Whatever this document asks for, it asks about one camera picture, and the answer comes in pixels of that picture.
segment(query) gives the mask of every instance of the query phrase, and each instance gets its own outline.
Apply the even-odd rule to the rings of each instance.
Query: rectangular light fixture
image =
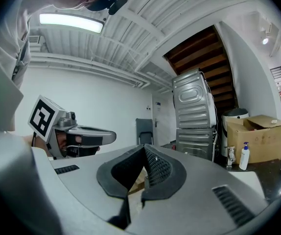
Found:
[[[84,18],[80,16],[73,16],[67,14],[44,13],[39,15],[39,22],[41,24],[55,24],[76,27],[100,33],[104,23],[95,19]]]

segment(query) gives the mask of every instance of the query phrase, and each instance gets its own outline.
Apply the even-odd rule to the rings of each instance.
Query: air conditioner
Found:
[[[41,52],[41,47],[46,42],[43,36],[29,36],[28,40],[31,52]]]

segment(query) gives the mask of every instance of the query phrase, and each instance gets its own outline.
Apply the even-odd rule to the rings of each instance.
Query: finger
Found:
[[[75,137],[75,141],[76,141],[77,143],[81,143],[81,142],[82,142],[82,137],[81,137],[81,136],[76,136],[76,137]]]

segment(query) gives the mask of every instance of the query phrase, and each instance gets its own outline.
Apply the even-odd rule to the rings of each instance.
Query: person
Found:
[[[24,73],[31,59],[29,51],[29,20],[31,16],[48,6],[57,9],[87,8],[92,11],[103,10],[115,0],[16,0],[8,13],[0,22],[0,67],[1,72],[16,85],[21,87]],[[7,131],[14,131],[14,117]],[[32,136],[24,137],[25,141],[32,144]],[[60,149],[65,149],[66,135],[57,134]],[[50,156],[46,144],[41,138],[36,137],[36,147],[42,148]]]

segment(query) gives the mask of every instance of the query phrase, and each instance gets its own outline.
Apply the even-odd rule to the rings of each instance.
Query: door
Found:
[[[168,100],[152,95],[152,119],[154,126],[154,145],[170,143],[170,116]]]

